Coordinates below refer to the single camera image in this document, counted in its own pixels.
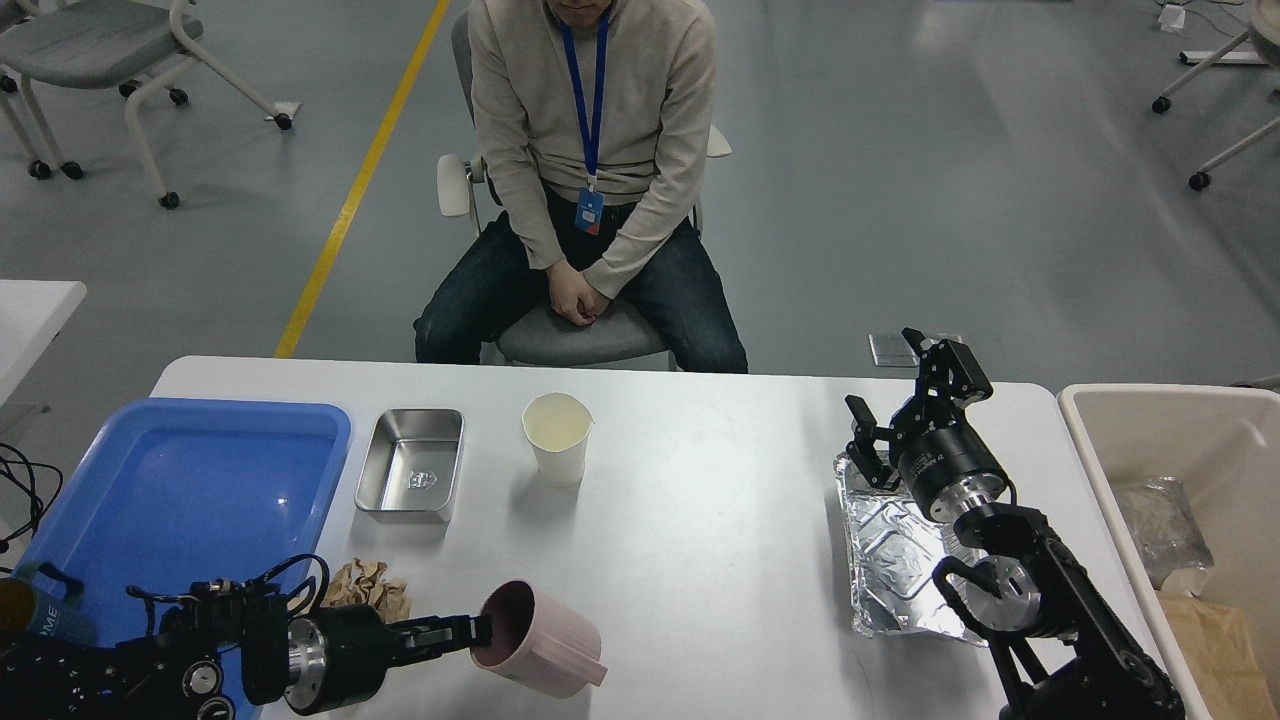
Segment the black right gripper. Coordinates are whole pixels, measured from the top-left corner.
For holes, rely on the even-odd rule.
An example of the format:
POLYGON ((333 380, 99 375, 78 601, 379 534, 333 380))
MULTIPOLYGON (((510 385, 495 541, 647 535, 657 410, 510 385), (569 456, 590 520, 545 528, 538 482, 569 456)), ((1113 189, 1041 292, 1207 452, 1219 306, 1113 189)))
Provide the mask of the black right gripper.
POLYGON ((892 432, 877 425, 863 397, 846 395, 852 439, 845 454, 870 488, 897 491, 902 479, 925 520, 954 523, 1010 491, 1007 473, 965 423, 965 409, 992 398, 995 387, 964 342, 934 340, 910 327, 901 334, 919 361, 915 391, 901 418, 928 430, 902 433, 895 441, 897 473, 876 447, 892 432))

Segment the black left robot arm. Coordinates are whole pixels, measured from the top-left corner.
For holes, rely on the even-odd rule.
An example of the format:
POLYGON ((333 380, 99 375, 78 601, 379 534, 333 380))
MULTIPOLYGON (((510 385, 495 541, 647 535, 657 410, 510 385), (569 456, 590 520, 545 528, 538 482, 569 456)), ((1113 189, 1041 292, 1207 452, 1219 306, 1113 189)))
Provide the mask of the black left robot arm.
POLYGON ((393 667, 488 647, 489 615, 384 623, 361 603, 321 606, 325 562, 292 591, 279 577, 297 553, 244 582, 195 583, 179 594, 137 585, 146 633, 113 647, 3 633, 3 715, 10 719, 233 719, 224 653, 239 652, 239 684, 256 706, 284 701, 310 716, 371 700, 393 667))

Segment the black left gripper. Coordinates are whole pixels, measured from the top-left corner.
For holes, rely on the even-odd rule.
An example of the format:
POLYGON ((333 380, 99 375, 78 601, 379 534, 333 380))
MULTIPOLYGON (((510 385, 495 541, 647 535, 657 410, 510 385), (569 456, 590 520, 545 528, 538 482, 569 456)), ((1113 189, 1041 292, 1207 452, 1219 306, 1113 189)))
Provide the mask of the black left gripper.
POLYGON ((492 615, 416 618, 389 626, 375 609, 321 607, 291 620, 285 702, 315 715, 372 698, 388 667, 492 644, 492 615))

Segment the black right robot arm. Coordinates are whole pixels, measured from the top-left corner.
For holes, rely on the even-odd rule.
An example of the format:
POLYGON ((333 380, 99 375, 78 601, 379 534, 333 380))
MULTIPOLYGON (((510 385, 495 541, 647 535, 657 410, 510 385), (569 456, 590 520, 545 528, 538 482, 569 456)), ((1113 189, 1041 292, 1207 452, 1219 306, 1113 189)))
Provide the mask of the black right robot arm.
POLYGON ((957 340, 906 327, 919 363, 913 395, 881 425, 850 395, 847 452, 877 489, 905 488, 927 521, 980 551, 952 555, 931 579, 964 626, 989 650, 1006 705, 1002 719, 1183 719, 1169 674, 1098 592, 1048 518, 1018 501, 1010 475, 966 419, 995 388, 957 340))

